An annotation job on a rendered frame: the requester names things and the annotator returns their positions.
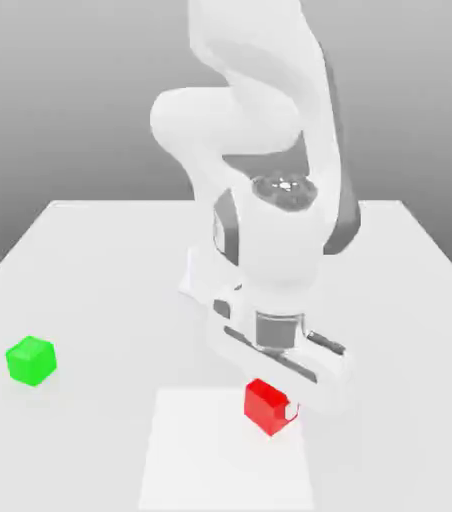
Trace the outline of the small green cube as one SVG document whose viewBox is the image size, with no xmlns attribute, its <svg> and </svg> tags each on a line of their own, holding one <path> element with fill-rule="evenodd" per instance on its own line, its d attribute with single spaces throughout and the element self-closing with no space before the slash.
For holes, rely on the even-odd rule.
<svg viewBox="0 0 452 512">
<path fill-rule="evenodd" d="M 27 336 L 6 353 L 6 362 L 13 380 L 36 387 L 57 368 L 54 345 L 46 340 Z"/>
</svg>

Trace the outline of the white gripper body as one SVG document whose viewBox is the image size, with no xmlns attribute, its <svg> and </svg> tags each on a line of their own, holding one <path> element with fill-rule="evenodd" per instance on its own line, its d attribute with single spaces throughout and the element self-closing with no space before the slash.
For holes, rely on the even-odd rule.
<svg viewBox="0 0 452 512">
<path fill-rule="evenodd" d="M 302 314 L 270 315 L 216 298 L 206 339 L 247 376 L 265 381 L 294 403 L 326 414 L 351 407 L 352 354 L 308 329 Z"/>
</svg>

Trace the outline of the small red cube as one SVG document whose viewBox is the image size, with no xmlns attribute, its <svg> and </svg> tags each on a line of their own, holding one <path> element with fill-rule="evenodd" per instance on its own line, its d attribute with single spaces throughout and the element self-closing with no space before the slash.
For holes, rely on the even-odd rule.
<svg viewBox="0 0 452 512">
<path fill-rule="evenodd" d="M 266 435 L 272 437 L 294 420 L 286 420 L 284 410 L 291 402 L 286 394 L 261 379 L 245 387 L 244 415 Z"/>
</svg>

